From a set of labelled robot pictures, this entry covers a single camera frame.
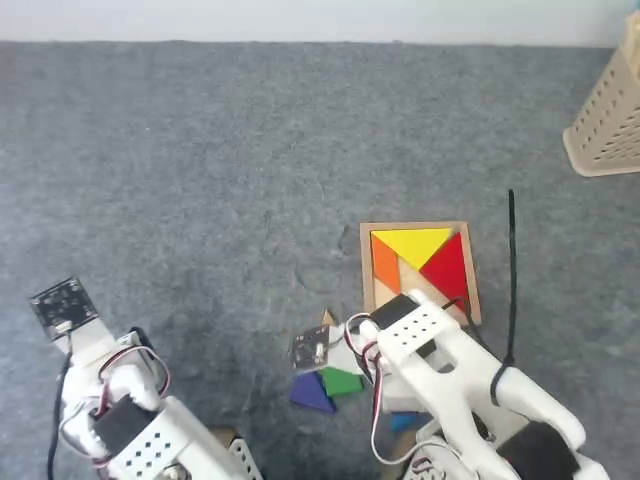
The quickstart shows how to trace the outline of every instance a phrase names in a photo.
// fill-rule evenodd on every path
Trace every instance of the yellow triangle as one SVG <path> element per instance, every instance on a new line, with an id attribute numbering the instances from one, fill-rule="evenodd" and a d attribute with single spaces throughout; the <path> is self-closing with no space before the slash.
<path id="1" fill-rule="evenodd" d="M 376 230 L 371 232 L 409 265 L 420 270 L 451 235 L 450 228 Z"/>

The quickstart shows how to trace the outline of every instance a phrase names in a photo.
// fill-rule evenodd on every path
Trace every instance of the black cable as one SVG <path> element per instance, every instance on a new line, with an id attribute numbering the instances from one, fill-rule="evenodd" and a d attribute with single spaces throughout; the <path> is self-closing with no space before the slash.
<path id="1" fill-rule="evenodd" d="M 73 355 L 71 332 L 68 333 L 67 337 L 69 339 L 69 352 L 64 359 L 60 375 L 58 376 L 58 388 L 53 402 L 53 430 L 51 431 L 51 443 L 49 444 L 49 454 L 47 455 L 47 480 L 54 480 L 53 465 L 56 458 L 56 450 L 58 449 L 58 429 L 60 428 L 60 414 L 62 413 L 62 390 L 64 388 L 64 379 L 67 377 L 69 367 L 71 367 L 71 356 Z"/>
<path id="2" fill-rule="evenodd" d="M 516 207 L 513 190 L 509 189 L 509 271 L 511 274 L 511 304 L 509 305 L 509 337 L 507 340 L 507 353 L 502 360 L 502 365 L 496 372 L 491 381 L 489 393 L 491 401 L 498 406 L 498 398 L 496 389 L 498 382 L 507 368 L 515 364 L 515 356 L 513 354 L 515 337 L 516 337 L 516 313 L 517 313 L 517 290 L 518 290 L 518 270 L 516 265 Z"/>
<path id="3" fill-rule="evenodd" d="M 513 345 L 516 337 L 516 311 L 518 290 L 518 268 L 516 264 L 516 207 L 513 190 L 509 189 L 509 271 L 511 274 L 511 304 L 509 305 L 509 339 L 504 363 L 513 365 Z"/>

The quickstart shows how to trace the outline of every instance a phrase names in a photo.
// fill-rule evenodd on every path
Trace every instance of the blue tangram piece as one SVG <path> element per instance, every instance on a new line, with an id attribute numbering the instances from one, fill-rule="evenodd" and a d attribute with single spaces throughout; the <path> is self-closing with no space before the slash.
<path id="1" fill-rule="evenodd" d="M 336 411 L 335 405 L 324 391 L 320 375 L 316 372 L 304 373 L 294 379 L 289 400 L 323 412 L 335 413 Z"/>
<path id="2" fill-rule="evenodd" d="M 423 420 L 425 417 L 417 412 L 397 412 L 391 415 L 391 430 L 395 433 L 401 433 L 405 430 L 409 430 L 418 420 Z"/>

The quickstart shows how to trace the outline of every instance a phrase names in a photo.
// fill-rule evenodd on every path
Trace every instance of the red triangle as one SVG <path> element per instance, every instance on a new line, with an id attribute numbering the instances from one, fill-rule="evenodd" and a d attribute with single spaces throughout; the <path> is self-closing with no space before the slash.
<path id="1" fill-rule="evenodd" d="M 469 302 L 467 274 L 462 254 L 462 235 L 456 233 L 420 269 L 420 273 L 449 300 L 462 297 Z M 456 305 L 464 312 L 465 302 Z"/>

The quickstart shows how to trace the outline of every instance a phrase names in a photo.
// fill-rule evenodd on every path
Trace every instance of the white wall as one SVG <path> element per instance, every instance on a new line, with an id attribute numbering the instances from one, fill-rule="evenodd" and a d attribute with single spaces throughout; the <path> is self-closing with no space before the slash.
<path id="1" fill-rule="evenodd" d="M 4 40 L 613 46 L 636 0 L 0 0 Z"/>

